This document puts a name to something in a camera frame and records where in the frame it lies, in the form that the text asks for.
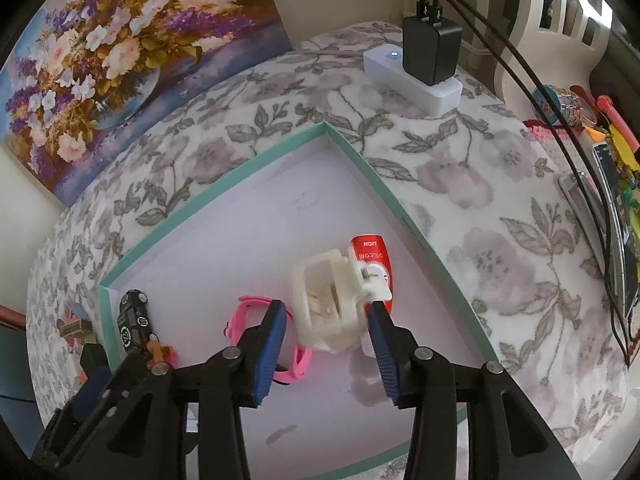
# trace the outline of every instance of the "flower painting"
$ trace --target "flower painting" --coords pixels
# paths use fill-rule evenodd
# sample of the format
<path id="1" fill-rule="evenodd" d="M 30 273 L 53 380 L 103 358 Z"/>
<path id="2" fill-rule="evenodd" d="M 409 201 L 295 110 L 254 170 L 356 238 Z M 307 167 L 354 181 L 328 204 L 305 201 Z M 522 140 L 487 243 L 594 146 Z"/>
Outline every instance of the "flower painting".
<path id="1" fill-rule="evenodd" d="M 289 48 L 273 0 L 47 0 L 0 72 L 0 136 L 71 205 L 165 115 Z"/>

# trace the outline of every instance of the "blue gripper pad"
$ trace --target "blue gripper pad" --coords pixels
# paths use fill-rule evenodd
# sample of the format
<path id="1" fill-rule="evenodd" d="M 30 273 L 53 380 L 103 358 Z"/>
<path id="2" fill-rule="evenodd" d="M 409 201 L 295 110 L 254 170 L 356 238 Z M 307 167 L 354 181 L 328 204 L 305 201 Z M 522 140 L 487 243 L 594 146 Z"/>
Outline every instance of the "blue gripper pad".
<path id="1" fill-rule="evenodd" d="M 378 362 L 386 396 L 397 406 L 400 401 L 400 370 L 386 342 L 379 311 L 373 305 L 369 308 L 369 335 L 373 343 L 373 350 L 376 353 L 376 361 Z"/>
<path id="2" fill-rule="evenodd" d="M 72 400 L 71 414 L 78 422 L 84 422 L 100 402 L 102 391 L 111 382 L 108 366 L 97 368 Z"/>
<path id="3" fill-rule="evenodd" d="M 271 308 L 273 303 L 274 301 L 271 301 L 269 308 Z M 269 395 L 271 381 L 276 371 L 276 364 L 278 363 L 278 356 L 280 355 L 280 348 L 282 347 L 282 341 L 284 339 L 284 333 L 287 330 L 286 307 L 281 301 L 279 301 L 279 303 L 271 329 L 266 336 L 266 341 L 255 365 L 253 397 L 257 405 L 262 404 L 263 399 Z"/>

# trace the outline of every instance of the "pink watch strap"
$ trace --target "pink watch strap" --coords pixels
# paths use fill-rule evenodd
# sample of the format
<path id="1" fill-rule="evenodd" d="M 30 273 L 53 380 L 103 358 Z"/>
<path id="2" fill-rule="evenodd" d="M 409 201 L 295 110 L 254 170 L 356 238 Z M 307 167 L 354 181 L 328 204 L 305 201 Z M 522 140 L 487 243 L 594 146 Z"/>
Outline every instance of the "pink watch strap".
<path id="1" fill-rule="evenodd" d="M 233 345 L 237 345 L 242 337 L 246 324 L 247 311 L 254 307 L 268 307 L 271 303 L 271 298 L 265 298 L 263 296 L 242 296 L 239 298 L 239 301 L 240 305 L 238 305 L 234 314 L 229 318 L 225 328 L 225 336 L 228 337 Z M 286 311 L 289 319 L 293 320 L 293 314 L 289 309 L 286 309 Z M 313 351 L 310 348 L 300 348 L 298 343 L 296 343 L 291 370 L 274 373 L 273 380 L 283 384 L 291 384 L 303 379 L 306 375 L 306 369 L 311 362 L 312 355 Z"/>

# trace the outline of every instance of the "bed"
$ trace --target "bed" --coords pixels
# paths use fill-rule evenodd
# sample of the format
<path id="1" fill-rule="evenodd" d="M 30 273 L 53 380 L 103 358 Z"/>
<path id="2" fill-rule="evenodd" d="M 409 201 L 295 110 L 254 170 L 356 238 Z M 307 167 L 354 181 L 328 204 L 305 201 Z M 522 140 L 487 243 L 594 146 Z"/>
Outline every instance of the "bed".
<path id="1" fill-rule="evenodd" d="M 223 81 L 150 128 L 63 212 L 28 284 L 28 351 L 45 423 L 79 387 L 68 366 L 79 349 L 57 329 L 67 306 L 81 303 L 99 327 L 97 285 L 128 249 L 222 174 L 327 121 L 402 201 L 574 463 L 593 453 L 624 408 L 626 370 L 598 265 L 554 185 L 558 167 L 464 71 L 460 106 L 429 118 L 368 78 L 362 58 L 340 56 L 401 39 L 388 23 L 359 23 L 300 46 L 330 54 L 287 53 Z M 464 462 L 464 431 L 459 440 Z M 394 479 L 402 469 L 400 458 L 358 478 Z"/>

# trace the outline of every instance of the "white power strip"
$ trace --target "white power strip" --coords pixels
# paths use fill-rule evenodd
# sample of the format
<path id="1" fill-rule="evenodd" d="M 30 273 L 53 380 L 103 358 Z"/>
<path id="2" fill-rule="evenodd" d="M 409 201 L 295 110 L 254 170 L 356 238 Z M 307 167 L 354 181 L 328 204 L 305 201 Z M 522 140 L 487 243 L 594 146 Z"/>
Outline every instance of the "white power strip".
<path id="1" fill-rule="evenodd" d="M 402 68 L 402 48 L 384 44 L 364 53 L 364 73 L 411 101 L 431 117 L 440 117 L 460 104 L 462 83 L 450 77 L 429 86 Z"/>

